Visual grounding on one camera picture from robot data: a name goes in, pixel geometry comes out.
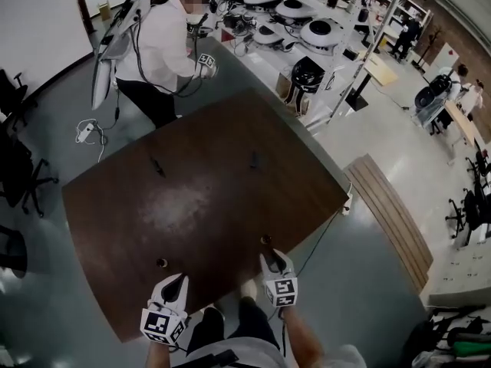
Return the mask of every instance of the white shirt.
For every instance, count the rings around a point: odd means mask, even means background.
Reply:
[[[452,71],[452,68],[450,67],[443,67],[438,71],[439,75],[448,75]],[[450,101],[455,101],[457,96],[460,93],[460,90],[462,86],[460,86],[460,76],[457,74],[457,72],[453,71],[452,74],[450,75],[450,80],[452,82],[458,82],[458,83],[452,83],[452,87],[450,88],[450,92],[448,94],[448,100]]]
[[[460,98],[460,105],[462,105],[462,111],[467,116],[474,109],[474,107],[483,107],[483,96],[481,95],[481,87],[467,83],[463,87],[469,89],[469,91],[462,94]]]
[[[141,66],[147,80],[176,91],[177,76],[192,77],[195,63],[187,57],[186,10],[180,0],[169,0],[150,9],[141,23]],[[135,27],[135,38],[138,27]],[[124,81],[145,80],[138,71],[137,55],[133,48],[116,66],[116,77]]]

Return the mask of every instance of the woman in white shirt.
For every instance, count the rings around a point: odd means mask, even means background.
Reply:
[[[479,79],[476,79],[476,84],[468,83],[462,86],[462,93],[457,105],[470,121],[473,121],[471,112],[474,107],[479,109],[483,107],[483,90],[484,84]]]
[[[152,0],[142,20],[134,48],[116,67],[119,90],[149,117],[156,128],[174,121],[173,94],[177,77],[195,75],[195,61],[187,57],[187,14],[204,12],[210,0]]]

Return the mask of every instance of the table surface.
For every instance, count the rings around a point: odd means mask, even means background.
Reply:
[[[363,58],[367,51],[360,51],[360,57]],[[378,57],[375,53],[372,53],[368,58],[364,69],[381,85],[386,86],[399,79],[397,74],[393,72],[390,67]]]
[[[191,314],[259,273],[264,234],[289,252],[347,199],[252,90],[129,144],[69,182],[63,197],[84,273],[123,342],[140,336],[159,281],[189,275]]]
[[[459,130],[465,137],[467,144],[474,148],[474,140],[476,139],[474,135],[474,124],[463,115],[462,110],[460,110],[453,101],[447,101],[445,103],[445,109],[450,117],[452,117],[455,124],[459,127]]]

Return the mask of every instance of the hand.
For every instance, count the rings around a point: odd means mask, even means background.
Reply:
[[[211,79],[218,72],[216,61],[209,54],[202,53],[199,56],[198,64],[196,65],[195,77],[201,77],[203,79]]]

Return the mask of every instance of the white power strip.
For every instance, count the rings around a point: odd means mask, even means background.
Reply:
[[[79,143],[85,142],[85,140],[93,130],[94,130],[94,125],[92,123],[87,124],[87,126],[78,134],[77,141]]]

